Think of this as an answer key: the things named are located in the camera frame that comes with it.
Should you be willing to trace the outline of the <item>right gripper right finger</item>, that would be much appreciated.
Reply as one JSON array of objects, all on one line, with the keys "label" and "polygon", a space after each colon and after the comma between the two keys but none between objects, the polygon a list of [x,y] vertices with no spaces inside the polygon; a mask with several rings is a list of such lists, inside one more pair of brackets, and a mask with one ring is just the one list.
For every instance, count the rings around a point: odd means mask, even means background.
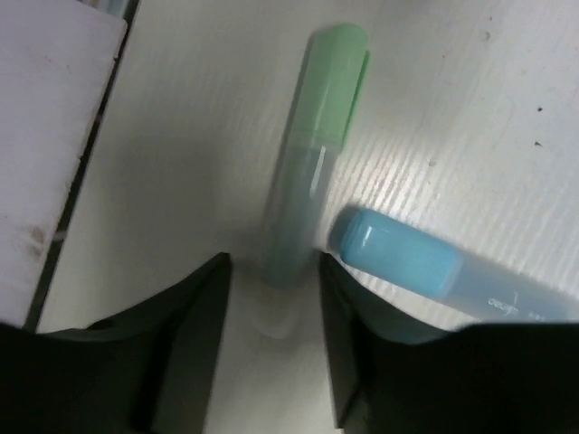
[{"label": "right gripper right finger", "polygon": [[345,433],[575,433],[578,327],[445,331],[318,260],[336,426]]}]

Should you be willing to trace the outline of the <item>green highlighter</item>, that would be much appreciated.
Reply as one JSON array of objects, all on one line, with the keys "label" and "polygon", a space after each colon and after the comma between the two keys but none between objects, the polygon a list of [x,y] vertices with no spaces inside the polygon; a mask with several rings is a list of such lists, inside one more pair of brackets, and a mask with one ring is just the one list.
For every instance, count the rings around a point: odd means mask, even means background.
[{"label": "green highlighter", "polygon": [[298,286],[314,256],[330,178],[363,88],[368,42],[367,31],[349,23],[309,38],[264,224],[260,272],[268,286]]}]

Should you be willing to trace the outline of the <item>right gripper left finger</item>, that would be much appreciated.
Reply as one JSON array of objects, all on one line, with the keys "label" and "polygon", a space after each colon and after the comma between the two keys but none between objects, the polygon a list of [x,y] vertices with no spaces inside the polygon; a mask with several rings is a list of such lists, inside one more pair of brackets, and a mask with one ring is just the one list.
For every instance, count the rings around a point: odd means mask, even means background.
[{"label": "right gripper left finger", "polygon": [[200,433],[233,264],[226,253],[84,328],[1,327],[4,433]]}]

